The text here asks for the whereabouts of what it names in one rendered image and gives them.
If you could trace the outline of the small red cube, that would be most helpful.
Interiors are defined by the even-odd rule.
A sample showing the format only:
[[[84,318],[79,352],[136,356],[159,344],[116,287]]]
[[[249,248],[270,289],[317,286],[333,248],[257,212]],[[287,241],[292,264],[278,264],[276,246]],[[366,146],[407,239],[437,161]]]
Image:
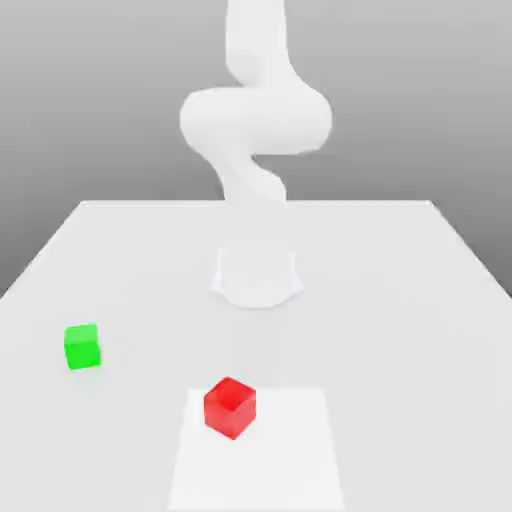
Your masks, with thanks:
[[[204,395],[203,410],[208,427],[236,440],[256,418],[256,390],[225,377]]]

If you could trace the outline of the small green cube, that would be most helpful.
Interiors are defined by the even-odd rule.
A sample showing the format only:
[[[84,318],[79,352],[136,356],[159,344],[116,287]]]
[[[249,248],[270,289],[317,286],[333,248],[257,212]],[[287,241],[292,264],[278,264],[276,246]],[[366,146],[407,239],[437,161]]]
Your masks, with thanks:
[[[64,351],[71,370],[101,365],[98,327],[95,323],[67,327],[64,331]]]

